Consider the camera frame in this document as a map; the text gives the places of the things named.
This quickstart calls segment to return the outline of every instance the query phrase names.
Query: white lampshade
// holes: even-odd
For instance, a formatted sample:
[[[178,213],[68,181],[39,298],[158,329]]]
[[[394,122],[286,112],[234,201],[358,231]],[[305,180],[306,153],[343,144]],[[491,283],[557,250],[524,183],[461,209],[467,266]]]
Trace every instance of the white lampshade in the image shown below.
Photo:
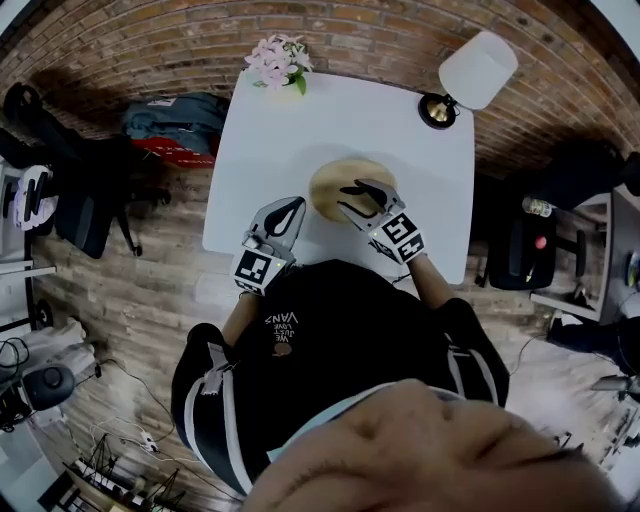
[[[518,68],[509,45],[491,32],[480,32],[440,66],[449,95],[473,110],[485,108]]]

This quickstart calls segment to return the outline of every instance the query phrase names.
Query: lamp base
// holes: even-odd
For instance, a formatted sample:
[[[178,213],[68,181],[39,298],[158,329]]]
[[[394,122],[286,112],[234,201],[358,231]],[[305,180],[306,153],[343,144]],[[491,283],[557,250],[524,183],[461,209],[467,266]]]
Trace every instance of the lamp base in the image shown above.
[[[441,94],[429,92],[420,100],[418,113],[422,120],[431,126],[431,128],[444,130],[453,125],[456,120],[456,111],[454,108],[456,103],[456,100],[448,94],[442,96]]]

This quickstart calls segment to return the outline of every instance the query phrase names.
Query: brick wall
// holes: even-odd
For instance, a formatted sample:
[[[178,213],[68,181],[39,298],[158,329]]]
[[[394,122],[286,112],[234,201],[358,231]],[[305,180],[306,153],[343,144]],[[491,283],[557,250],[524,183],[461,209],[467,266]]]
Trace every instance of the brick wall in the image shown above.
[[[195,90],[230,95],[243,56],[260,38],[281,32],[303,34],[319,70],[440,90],[439,64],[484,27],[510,42],[520,67],[476,113],[479,167],[540,167],[553,144],[577,133],[639,149],[637,61],[607,36],[606,23],[593,30],[593,12],[585,22],[581,5],[49,0],[0,50],[0,94],[15,81],[30,82],[63,122],[101,135],[117,129],[119,112],[132,99]]]

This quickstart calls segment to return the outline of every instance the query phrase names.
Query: flower bouquet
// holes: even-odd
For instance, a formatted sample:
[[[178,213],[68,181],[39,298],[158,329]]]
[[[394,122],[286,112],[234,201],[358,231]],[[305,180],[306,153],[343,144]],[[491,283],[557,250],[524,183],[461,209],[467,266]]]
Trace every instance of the flower bouquet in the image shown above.
[[[307,81],[303,73],[311,71],[313,66],[300,37],[285,35],[271,36],[262,39],[251,55],[244,60],[249,64],[249,71],[258,73],[260,80],[254,82],[256,87],[280,89],[295,84],[300,94],[307,92]]]

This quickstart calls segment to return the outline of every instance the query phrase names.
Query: table lamp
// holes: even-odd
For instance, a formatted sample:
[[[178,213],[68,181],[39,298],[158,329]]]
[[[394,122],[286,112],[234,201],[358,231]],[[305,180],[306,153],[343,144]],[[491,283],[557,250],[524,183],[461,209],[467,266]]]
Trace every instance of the table lamp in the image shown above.
[[[445,60],[438,71],[446,96],[427,93],[418,112],[432,128],[449,128],[456,120],[455,105],[485,108],[518,68],[509,45],[492,32],[480,32]]]

